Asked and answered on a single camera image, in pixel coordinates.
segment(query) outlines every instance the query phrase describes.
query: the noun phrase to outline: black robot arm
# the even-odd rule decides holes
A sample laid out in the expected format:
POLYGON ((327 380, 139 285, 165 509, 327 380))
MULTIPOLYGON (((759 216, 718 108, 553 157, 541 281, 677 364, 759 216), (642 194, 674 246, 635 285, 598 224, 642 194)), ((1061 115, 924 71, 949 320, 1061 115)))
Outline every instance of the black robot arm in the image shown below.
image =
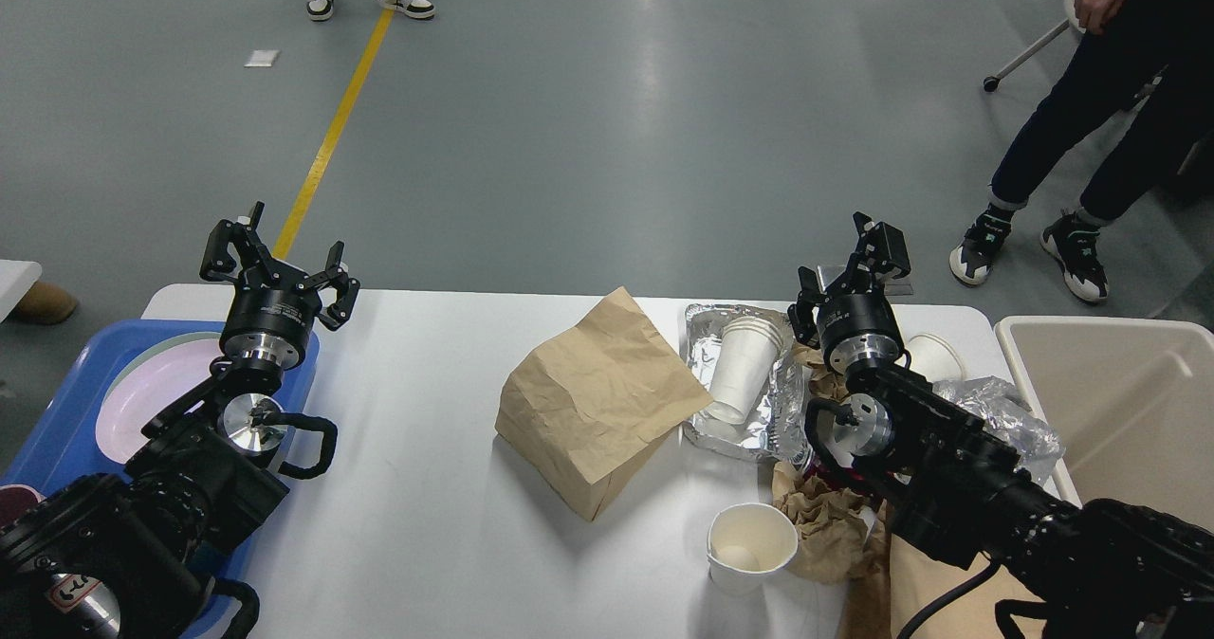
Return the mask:
POLYGON ((889 501, 891 531, 932 559, 968 567, 983 553, 1040 596, 1042 605, 1000 605, 1008 637, 1019 634, 1009 615, 1045 618, 1050 639, 1128 639, 1144 618, 1169 612, 1165 637, 1204 635, 1191 628, 1209 628, 1193 618, 1210 617, 1214 606, 1214 536, 1111 499, 1079 509, 1017 470, 1017 452, 983 419, 896 363, 902 337, 883 285, 909 272, 906 245, 884 222, 857 213, 856 225, 860 242, 844 276, 819 289, 801 267, 801 293, 789 307, 798 340, 821 346, 851 392, 843 403, 806 407, 806 435, 824 470, 889 501), (823 413, 832 445, 851 453, 858 479, 819 436, 823 413))

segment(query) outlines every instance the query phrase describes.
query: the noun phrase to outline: beige plastic bin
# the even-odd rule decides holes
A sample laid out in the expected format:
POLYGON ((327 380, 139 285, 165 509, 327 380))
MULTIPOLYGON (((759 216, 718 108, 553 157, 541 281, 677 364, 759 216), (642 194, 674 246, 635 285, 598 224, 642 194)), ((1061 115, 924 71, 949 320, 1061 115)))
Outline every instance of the beige plastic bin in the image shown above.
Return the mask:
POLYGON ((1214 335, 1108 317, 1008 317, 995 335, 1066 445, 1063 498, 1112 497, 1214 530, 1214 335))

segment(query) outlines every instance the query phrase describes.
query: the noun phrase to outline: pink plate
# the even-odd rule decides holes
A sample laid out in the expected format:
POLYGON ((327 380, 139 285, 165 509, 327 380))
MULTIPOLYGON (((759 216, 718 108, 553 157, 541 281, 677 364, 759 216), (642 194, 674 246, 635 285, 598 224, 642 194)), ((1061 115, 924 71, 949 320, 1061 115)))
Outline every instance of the pink plate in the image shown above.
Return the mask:
POLYGON ((118 381, 97 414, 97 447, 110 460, 125 464, 147 437, 140 432, 170 402, 210 375, 220 356, 219 338, 182 343, 151 357, 118 381))

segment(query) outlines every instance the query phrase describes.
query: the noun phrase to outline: aluminum foil tray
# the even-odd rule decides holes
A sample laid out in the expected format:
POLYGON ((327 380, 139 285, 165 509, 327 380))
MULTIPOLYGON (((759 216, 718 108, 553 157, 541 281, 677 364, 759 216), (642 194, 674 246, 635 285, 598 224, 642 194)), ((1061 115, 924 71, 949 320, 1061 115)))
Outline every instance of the aluminum foil tray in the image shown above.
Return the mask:
MULTIPOLYGON (((704 388, 713 381, 725 324, 741 316, 756 316, 792 328, 785 315, 749 305, 692 304, 685 316, 687 338, 682 340, 682 357, 704 388)), ((744 423, 730 425, 699 411, 683 422, 682 431, 693 445, 727 457, 749 462, 785 460, 802 466, 812 452, 805 440, 804 424, 805 378, 801 366, 793 361, 792 349, 785 349, 771 368, 758 407, 744 423)))

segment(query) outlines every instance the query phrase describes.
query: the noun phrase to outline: black cable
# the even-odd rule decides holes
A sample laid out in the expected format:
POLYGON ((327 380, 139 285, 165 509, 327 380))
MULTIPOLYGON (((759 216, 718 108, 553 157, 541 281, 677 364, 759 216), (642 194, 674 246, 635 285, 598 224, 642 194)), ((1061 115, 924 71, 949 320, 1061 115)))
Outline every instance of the black cable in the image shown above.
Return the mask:
POLYGON ((222 577, 215 578, 214 593, 240 601, 240 610, 232 617, 232 622, 221 639, 245 639, 253 632, 253 626, 257 624, 257 616, 261 615, 257 593, 244 582, 222 577))
POLYGON ((907 621, 906 626, 902 627, 902 632, 898 632, 897 639, 910 639, 914 630, 919 629, 920 624, 927 622, 929 617, 936 615, 936 611, 944 609, 948 604, 953 604, 953 601, 969 594, 980 584, 994 577, 994 573, 999 572, 1000 566, 1003 566, 1002 561, 997 559, 992 560, 991 565, 988 565, 982 572, 941 594, 938 599, 924 606, 919 612, 914 613, 914 617, 912 617, 910 621, 907 621))
POLYGON ((1025 639, 1025 633, 1016 626, 1011 616, 1049 620, 1050 606, 1043 601, 1022 601, 1004 599, 994 605, 994 626, 1004 639, 1025 639))

